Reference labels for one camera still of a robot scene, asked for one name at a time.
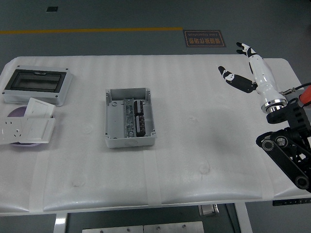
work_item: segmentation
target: gray floor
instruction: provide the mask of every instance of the gray floor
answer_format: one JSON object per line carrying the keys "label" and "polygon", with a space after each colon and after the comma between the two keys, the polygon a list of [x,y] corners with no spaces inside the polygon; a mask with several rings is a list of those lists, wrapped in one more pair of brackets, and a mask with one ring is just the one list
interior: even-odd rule
{"label": "gray floor", "polygon": [[[18,56],[235,54],[239,41],[262,57],[286,59],[302,83],[311,81],[309,0],[0,0],[0,5],[0,69]],[[46,13],[48,6],[58,6],[58,12]],[[226,47],[187,48],[182,31],[1,34],[6,30],[139,27],[221,30]],[[272,207],[271,202],[261,202],[247,208],[254,232],[267,232],[267,226],[277,232],[279,223],[283,232],[291,228],[304,232],[309,226],[309,204]],[[288,221],[286,217],[296,212],[301,213],[301,222]],[[0,232],[15,223],[44,226],[55,218],[43,217],[46,220],[42,216],[0,218]]]}

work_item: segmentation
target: white switch plate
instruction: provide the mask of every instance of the white switch plate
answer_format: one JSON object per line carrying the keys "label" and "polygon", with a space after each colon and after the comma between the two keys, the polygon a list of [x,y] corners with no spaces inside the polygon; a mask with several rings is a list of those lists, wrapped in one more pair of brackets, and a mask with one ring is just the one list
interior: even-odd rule
{"label": "white switch plate", "polygon": [[51,118],[55,105],[30,98],[24,117],[27,118]]}

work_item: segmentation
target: white tablecloth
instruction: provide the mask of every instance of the white tablecloth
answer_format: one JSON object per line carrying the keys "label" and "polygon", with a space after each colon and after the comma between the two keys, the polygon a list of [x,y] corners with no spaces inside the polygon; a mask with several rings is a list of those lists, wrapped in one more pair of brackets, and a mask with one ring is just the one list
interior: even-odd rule
{"label": "white tablecloth", "polygon": [[[300,85],[283,59],[266,59],[280,90]],[[269,125],[256,92],[225,83],[218,66],[252,78],[243,55],[18,57],[17,65],[65,67],[73,80],[49,144],[0,147],[0,212],[167,206],[310,196],[259,148]],[[153,147],[109,149],[105,89],[151,90]],[[0,100],[1,116],[18,104]]]}

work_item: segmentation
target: electrical enclosure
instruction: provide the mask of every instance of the electrical enclosure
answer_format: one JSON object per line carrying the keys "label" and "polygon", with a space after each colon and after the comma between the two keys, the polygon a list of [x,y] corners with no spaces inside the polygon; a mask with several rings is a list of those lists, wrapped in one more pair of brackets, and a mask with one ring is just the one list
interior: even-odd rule
{"label": "electrical enclosure", "polygon": [[17,66],[2,92],[4,102],[28,103],[32,97],[62,106],[71,79],[67,68]]}
{"label": "electrical enclosure", "polygon": [[105,108],[105,141],[109,148],[154,145],[150,89],[106,90]]}

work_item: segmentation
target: robotic hand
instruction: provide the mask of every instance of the robotic hand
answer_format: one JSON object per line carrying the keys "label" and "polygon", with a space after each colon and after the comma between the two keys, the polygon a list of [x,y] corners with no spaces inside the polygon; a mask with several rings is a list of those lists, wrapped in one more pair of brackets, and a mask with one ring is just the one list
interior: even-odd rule
{"label": "robotic hand", "polygon": [[311,148],[308,137],[311,136],[311,125],[298,99],[287,102],[285,95],[311,83],[278,92],[270,67],[251,47],[237,43],[242,50],[237,53],[249,58],[249,65],[255,80],[251,81],[240,75],[232,74],[224,67],[218,67],[225,81],[231,86],[250,93],[256,90],[260,94],[260,106],[267,114],[270,124],[288,121],[289,127],[277,132],[260,135],[256,144],[261,147],[282,169],[288,178],[300,189],[311,192]]}
{"label": "robotic hand", "polygon": [[261,96],[260,106],[264,113],[271,113],[287,105],[286,98],[277,91],[277,85],[270,67],[251,47],[237,43],[242,50],[237,50],[239,54],[245,54],[249,58],[249,65],[254,75],[252,82],[240,75],[232,74],[224,67],[218,67],[226,82],[233,87],[250,93],[256,90]]}

